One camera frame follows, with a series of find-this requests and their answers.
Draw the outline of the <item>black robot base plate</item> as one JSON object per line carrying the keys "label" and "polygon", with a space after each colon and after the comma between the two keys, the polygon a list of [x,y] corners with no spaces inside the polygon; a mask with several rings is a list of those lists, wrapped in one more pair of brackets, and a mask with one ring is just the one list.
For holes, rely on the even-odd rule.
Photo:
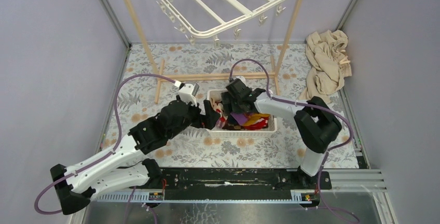
{"label": "black robot base plate", "polygon": [[292,191],[330,190],[328,172],[309,176],[296,169],[226,169],[165,167],[159,181],[140,189],[164,192],[165,200],[290,200]]}

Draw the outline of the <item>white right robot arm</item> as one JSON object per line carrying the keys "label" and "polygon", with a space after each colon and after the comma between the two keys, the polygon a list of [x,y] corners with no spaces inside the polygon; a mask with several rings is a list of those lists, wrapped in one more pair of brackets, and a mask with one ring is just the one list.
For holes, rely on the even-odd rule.
{"label": "white right robot arm", "polygon": [[221,102],[227,115],[269,114],[294,123],[306,146],[305,156],[299,166],[301,172],[297,175],[299,185],[310,189],[318,182],[318,172],[325,153],[342,130],[336,113],[320,97],[293,101],[272,95],[268,89],[252,89],[242,80],[235,79],[221,93]]}

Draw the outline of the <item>maroon purple striped sock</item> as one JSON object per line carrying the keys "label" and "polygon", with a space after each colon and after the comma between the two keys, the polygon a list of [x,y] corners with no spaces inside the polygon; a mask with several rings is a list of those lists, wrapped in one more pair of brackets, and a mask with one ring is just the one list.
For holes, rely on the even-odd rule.
{"label": "maroon purple striped sock", "polygon": [[244,126],[244,124],[248,121],[248,117],[243,113],[230,113],[230,117],[232,117],[238,125]]}

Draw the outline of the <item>red white striped sock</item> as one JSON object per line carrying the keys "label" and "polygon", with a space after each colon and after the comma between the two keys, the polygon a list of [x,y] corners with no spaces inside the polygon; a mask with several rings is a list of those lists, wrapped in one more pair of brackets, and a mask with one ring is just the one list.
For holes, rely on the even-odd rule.
{"label": "red white striped sock", "polygon": [[268,128],[268,120],[267,119],[259,119],[258,122],[255,122],[252,125],[246,126],[246,129],[251,130],[251,131],[261,130],[261,129],[265,129],[265,128]]}

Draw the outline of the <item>purple striped beige sock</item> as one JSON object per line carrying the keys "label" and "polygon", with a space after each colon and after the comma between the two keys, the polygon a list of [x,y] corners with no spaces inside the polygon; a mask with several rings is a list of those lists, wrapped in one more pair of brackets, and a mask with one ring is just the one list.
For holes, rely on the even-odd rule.
{"label": "purple striped beige sock", "polygon": [[222,105],[221,101],[216,101],[215,98],[211,97],[210,103],[211,103],[213,110],[215,110],[219,114],[223,113],[223,105]]}

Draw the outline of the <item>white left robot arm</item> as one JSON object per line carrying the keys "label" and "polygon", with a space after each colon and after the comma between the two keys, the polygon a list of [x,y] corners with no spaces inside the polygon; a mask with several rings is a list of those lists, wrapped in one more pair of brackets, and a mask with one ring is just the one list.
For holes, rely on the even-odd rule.
{"label": "white left robot arm", "polygon": [[199,105],[181,100],[171,101],[152,117],[138,123],[112,146],[92,157],[70,166],[57,164],[50,170],[61,205],[61,213],[70,215],[85,208],[98,196],[126,187],[160,184],[161,171],[157,162],[146,159],[140,165],[123,168],[123,164],[141,158],[167,144],[188,127],[211,130],[220,114],[211,102]]}

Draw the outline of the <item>mustard yellow striped sock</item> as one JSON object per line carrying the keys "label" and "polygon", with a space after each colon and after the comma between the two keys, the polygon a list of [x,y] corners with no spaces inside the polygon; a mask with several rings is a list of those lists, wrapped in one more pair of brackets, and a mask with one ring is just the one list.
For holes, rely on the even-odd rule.
{"label": "mustard yellow striped sock", "polygon": [[246,116],[247,121],[245,122],[245,124],[243,124],[243,126],[247,127],[247,126],[255,125],[262,121],[266,121],[269,119],[270,116],[271,116],[270,114],[259,114],[259,113],[248,114]]}

